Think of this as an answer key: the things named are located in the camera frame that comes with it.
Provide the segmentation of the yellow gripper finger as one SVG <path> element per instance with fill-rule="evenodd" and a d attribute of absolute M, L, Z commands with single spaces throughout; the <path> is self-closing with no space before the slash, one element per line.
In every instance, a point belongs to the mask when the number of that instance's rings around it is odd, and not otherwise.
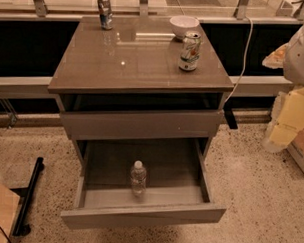
<path fill-rule="evenodd" d="M 285 149 L 304 129 L 304 87 L 280 92 L 271 111 L 262 146 L 270 153 Z"/>
<path fill-rule="evenodd" d="M 275 49 L 262 60 L 262 65 L 269 69 L 279 69 L 285 67 L 285 54 L 287 53 L 288 44 L 285 43 Z"/>

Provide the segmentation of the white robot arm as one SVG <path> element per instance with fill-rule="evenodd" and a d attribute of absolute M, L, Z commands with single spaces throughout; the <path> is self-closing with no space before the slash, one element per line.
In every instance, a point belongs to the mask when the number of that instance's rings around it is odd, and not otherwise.
<path fill-rule="evenodd" d="M 288 43 L 280 46 L 262 64 L 270 69 L 282 68 L 294 90 L 280 92 L 271 111 L 271 122 L 262 140 L 270 153 L 285 149 L 304 129 L 304 24 Z"/>

